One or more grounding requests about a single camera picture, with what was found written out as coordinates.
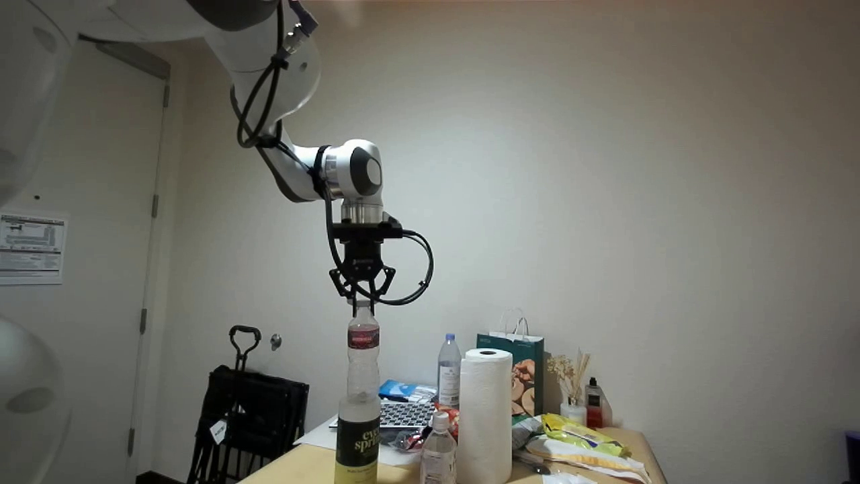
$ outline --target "table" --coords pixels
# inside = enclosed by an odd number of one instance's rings
[[[663,484],[663,474],[644,442],[641,433],[622,429],[622,428],[602,428],[599,433],[620,442],[634,459],[644,463],[652,484]],[[589,475],[599,484],[626,484],[611,475],[591,474],[573,464],[551,464],[552,470]],[[267,463],[257,474],[247,475],[242,484],[285,484],[285,480],[300,480],[300,484],[333,484],[333,450],[325,446],[296,446],[293,452],[281,455],[278,459]],[[395,464],[378,464],[376,480],[382,484],[415,484],[418,480],[418,464],[395,467]],[[509,474],[513,484],[540,484],[540,475],[531,474],[525,464],[513,464]]]

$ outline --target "bottle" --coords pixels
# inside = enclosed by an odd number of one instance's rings
[[[371,300],[355,300],[347,331],[347,396],[337,407],[335,484],[376,484],[378,459],[378,322]]]
[[[454,333],[446,333],[446,342],[438,350],[434,404],[441,408],[458,407],[458,346]]]
[[[421,446],[421,484],[454,484],[457,480],[457,452],[448,429],[448,413],[434,412],[433,433]]]
[[[585,428],[602,428],[602,389],[593,376],[585,386]]]

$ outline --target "paper sign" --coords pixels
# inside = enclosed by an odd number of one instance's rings
[[[219,446],[223,439],[224,439],[224,419],[218,419],[218,421],[208,428],[208,433],[212,433],[212,442]]]
[[[0,213],[0,284],[58,284],[67,221]]]

